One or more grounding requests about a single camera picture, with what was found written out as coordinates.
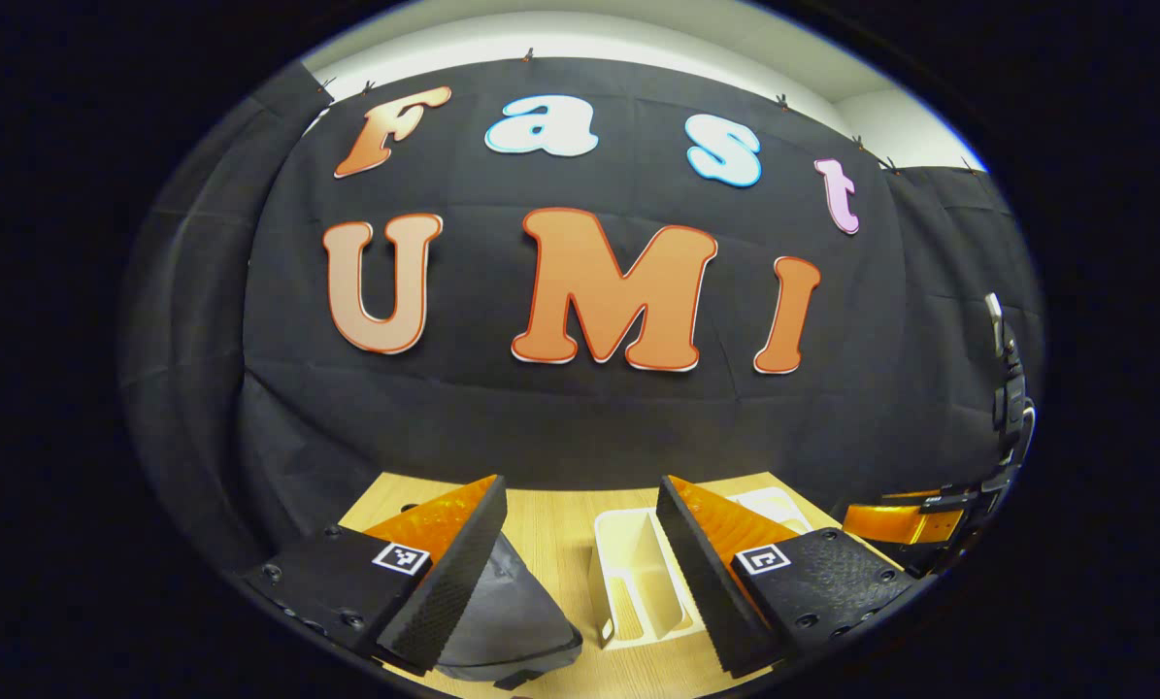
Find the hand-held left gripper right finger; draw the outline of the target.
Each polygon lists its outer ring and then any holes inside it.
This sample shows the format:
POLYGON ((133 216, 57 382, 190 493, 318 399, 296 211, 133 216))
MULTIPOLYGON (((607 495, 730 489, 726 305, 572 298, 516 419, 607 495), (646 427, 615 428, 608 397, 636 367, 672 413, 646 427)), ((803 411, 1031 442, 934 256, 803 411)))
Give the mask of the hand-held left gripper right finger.
POLYGON ((909 600, 915 578, 841 527, 806 534, 674 475, 657 517, 722 671, 833 653, 909 600))

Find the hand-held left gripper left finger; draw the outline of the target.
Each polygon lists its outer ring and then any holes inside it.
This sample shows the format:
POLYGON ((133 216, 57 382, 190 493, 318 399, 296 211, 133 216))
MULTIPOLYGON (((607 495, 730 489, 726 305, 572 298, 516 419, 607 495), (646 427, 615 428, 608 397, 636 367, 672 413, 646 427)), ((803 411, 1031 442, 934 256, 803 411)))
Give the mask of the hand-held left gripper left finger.
POLYGON ((472 600, 505 518, 503 478, 490 475, 365 530, 322 527, 241 583, 331 645, 421 676, 472 600))

